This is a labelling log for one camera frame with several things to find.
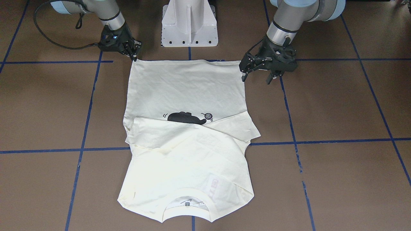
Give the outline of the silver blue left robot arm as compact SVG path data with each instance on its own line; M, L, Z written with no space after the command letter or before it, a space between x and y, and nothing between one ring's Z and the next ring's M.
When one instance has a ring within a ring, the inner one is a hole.
M257 42L258 53L253 55L249 49L239 63L242 81L257 70L270 71L267 84L286 72L293 72L298 65L292 41L301 25L333 20L345 9L345 0L272 0L271 4L277 10L266 34Z

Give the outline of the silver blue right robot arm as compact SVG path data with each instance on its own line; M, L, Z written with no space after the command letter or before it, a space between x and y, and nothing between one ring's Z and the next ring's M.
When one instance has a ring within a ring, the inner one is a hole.
M142 47L142 42L137 41L129 29L124 16L115 0L52 0L53 9L60 14L78 14L79 20L76 28L82 25L82 18L86 14L94 13L98 16L104 28L98 43L86 45L97 46L102 52L118 52L126 55L132 61L137 60L137 55Z

